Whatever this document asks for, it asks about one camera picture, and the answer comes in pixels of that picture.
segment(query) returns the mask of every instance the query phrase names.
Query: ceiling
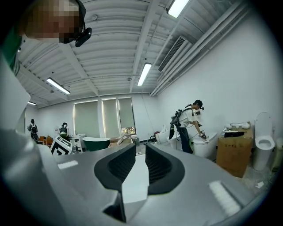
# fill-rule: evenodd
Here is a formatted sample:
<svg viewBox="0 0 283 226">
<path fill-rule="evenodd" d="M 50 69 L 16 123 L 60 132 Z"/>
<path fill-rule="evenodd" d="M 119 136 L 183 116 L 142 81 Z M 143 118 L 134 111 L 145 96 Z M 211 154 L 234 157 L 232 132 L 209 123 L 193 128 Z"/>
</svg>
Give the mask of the ceiling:
<svg viewBox="0 0 283 226">
<path fill-rule="evenodd" d="M 82 2 L 92 36 L 81 47 L 28 38 L 22 43 L 17 78 L 38 107 L 98 95 L 152 92 L 161 75 L 158 66 L 178 37 L 193 46 L 236 0 L 190 0 L 177 19 L 165 11 L 172 0 Z M 155 65 L 138 87 L 145 62 Z M 49 77 L 71 94 L 47 84 Z"/>
</svg>

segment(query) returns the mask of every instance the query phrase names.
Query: corrugated metal ceiling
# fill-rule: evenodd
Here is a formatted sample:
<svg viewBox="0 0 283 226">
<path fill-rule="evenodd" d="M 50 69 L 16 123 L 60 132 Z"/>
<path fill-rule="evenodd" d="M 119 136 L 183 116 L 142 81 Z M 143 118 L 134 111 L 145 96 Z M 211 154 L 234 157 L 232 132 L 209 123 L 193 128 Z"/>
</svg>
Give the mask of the corrugated metal ceiling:
<svg viewBox="0 0 283 226">
<path fill-rule="evenodd" d="M 235 0 L 191 0 L 186 15 L 157 59 L 178 20 L 164 13 L 171 0 L 160 0 L 135 75 L 133 75 L 134 60 L 150 0 L 82 0 L 82 2 L 87 9 L 86 27 L 92 28 L 92 36 L 79 48 L 75 47 L 74 42 L 70 43 L 70 46 L 98 92 L 113 94 L 114 90 L 130 92 L 130 79 L 133 79 L 132 92 L 153 91 L 160 76 L 158 66 L 177 38 L 181 35 L 192 44 L 196 43 Z M 96 21 L 92 20 L 93 15 L 98 15 Z M 138 87 L 137 83 L 144 63 L 153 63 L 156 59 L 157 63 L 144 85 Z M 84 81 L 85 78 L 76 72 L 58 44 L 25 39 L 19 60 L 39 80 L 46 82 L 48 77 L 52 77 L 64 85 L 71 92 L 68 99 L 92 93 L 91 88 Z M 32 97 L 37 97 L 39 106 L 41 99 L 45 102 L 44 105 L 60 100 L 58 95 L 50 93 L 51 87 L 50 90 L 46 89 L 31 81 L 23 73 L 19 73 L 18 78 L 27 92 Z"/>
</svg>

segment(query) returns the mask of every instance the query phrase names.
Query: green bathtub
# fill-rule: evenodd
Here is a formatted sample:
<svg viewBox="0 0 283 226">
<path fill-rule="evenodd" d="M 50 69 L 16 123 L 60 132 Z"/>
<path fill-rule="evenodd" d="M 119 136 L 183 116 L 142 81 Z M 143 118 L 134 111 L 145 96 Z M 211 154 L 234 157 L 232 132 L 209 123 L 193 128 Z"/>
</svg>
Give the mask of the green bathtub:
<svg viewBox="0 0 283 226">
<path fill-rule="evenodd" d="M 105 149 L 108 148 L 110 144 L 110 138 L 84 137 L 83 141 L 89 151 Z"/>
</svg>

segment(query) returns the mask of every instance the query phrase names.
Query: air vent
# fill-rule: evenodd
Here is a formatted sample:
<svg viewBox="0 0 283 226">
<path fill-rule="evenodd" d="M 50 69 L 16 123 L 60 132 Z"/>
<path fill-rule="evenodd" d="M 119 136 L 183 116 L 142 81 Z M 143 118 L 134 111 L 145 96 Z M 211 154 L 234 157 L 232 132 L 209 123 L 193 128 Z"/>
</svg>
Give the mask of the air vent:
<svg viewBox="0 0 283 226">
<path fill-rule="evenodd" d="M 177 56 L 176 53 L 177 52 L 179 53 L 184 48 L 187 42 L 188 41 L 181 36 L 178 38 L 178 40 L 175 42 L 173 47 L 170 49 L 170 51 L 168 52 L 168 54 L 166 55 L 166 57 L 160 64 L 158 68 L 160 72 L 165 71 L 167 66 L 169 66 L 172 63 L 172 61 L 175 59 L 175 57 Z"/>
</svg>

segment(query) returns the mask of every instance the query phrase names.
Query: toilet lid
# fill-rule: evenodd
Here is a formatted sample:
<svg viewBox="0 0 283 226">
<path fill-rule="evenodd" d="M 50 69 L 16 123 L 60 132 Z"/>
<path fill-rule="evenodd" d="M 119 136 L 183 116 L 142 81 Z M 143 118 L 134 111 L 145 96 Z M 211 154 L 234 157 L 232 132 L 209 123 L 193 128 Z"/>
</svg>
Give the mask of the toilet lid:
<svg viewBox="0 0 283 226">
<path fill-rule="evenodd" d="M 267 112 L 260 113 L 255 120 L 255 137 L 271 136 L 272 120 Z"/>
</svg>

